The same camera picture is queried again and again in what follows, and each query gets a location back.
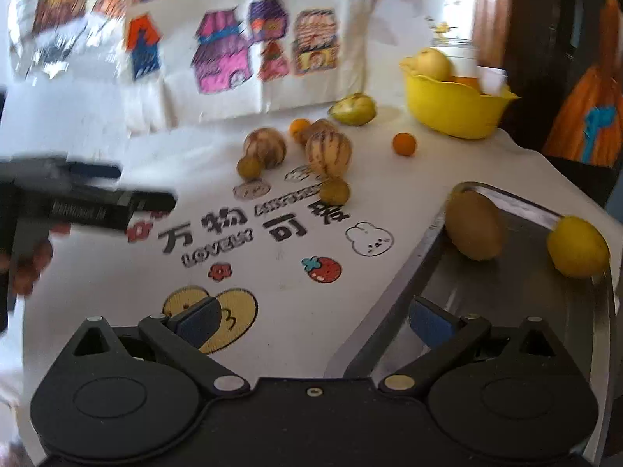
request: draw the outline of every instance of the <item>paper sheet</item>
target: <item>paper sheet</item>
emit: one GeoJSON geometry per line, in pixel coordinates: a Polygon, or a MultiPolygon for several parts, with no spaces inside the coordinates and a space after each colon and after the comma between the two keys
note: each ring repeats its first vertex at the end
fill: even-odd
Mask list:
{"type": "Polygon", "coordinates": [[[131,132],[329,102],[363,88],[372,0],[132,1],[121,65],[131,132]]]}

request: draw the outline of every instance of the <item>kiwi fruit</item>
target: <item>kiwi fruit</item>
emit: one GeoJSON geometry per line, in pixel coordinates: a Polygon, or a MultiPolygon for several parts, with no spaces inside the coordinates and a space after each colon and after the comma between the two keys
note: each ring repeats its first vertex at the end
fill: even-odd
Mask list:
{"type": "Polygon", "coordinates": [[[445,230],[461,253],[478,262],[499,256],[506,238],[500,210],[472,190],[451,196],[445,206],[445,230]]]}

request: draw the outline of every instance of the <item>blue gripper pad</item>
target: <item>blue gripper pad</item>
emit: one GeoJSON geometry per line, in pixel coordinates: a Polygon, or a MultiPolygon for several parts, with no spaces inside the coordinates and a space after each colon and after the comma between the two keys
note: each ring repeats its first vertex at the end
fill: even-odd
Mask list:
{"type": "Polygon", "coordinates": [[[426,346],[434,349],[459,330],[461,321],[432,302],[415,298],[409,306],[409,325],[426,346]]]}
{"type": "Polygon", "coordinates": [[[168,327],[199,349],[219,329],[220,316],[220,302],[208,296],[171,318],[168,327]]]}

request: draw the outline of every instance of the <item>striped melon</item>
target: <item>striped melon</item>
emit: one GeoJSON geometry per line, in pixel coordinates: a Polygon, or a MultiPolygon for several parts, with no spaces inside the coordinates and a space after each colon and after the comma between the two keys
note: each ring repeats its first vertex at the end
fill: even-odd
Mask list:
{"type": "Polygon", "coordinates": [[[348,170],[352,147],[347,136],[322,130],[307,140],[305,154],[310,168],[317,174],[341,177],[348,170]]]}
{"type": "Polygon", "coordinates": [[[259,128],[244,139],[244,154],[256,157],[267,169],[283,162],[285,149],[285,140],[274,128],[259,128]]]}
{"type": "Polygon", "coordinates": [[[315,123],[311,123],[307,128],[298,132],[298,138],[300,142],[305,146],[307,141],[314,133],[322,130],[338,131],[338,129],[329,123],[326,119],[319,119],[315,123]]]}

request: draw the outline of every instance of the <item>hand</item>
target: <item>hand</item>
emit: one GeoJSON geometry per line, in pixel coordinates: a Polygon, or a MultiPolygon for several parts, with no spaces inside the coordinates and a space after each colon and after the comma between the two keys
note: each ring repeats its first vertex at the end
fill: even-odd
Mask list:
{"type": "MultiPolygon", "coordinates": [[[[70,232],[70,225],[58,225],[51,229],[52,233],[66,235],[70,232]]],[[[39,242],[30,258],[21,258],[13,272],[12,292],[16,295],[30,296],[35,283],[52,261],[54,251],[48,239],[39,242]]],[[[0,270],[6,270],[11,264],[11,257],[0,253],[0,270]]]]}

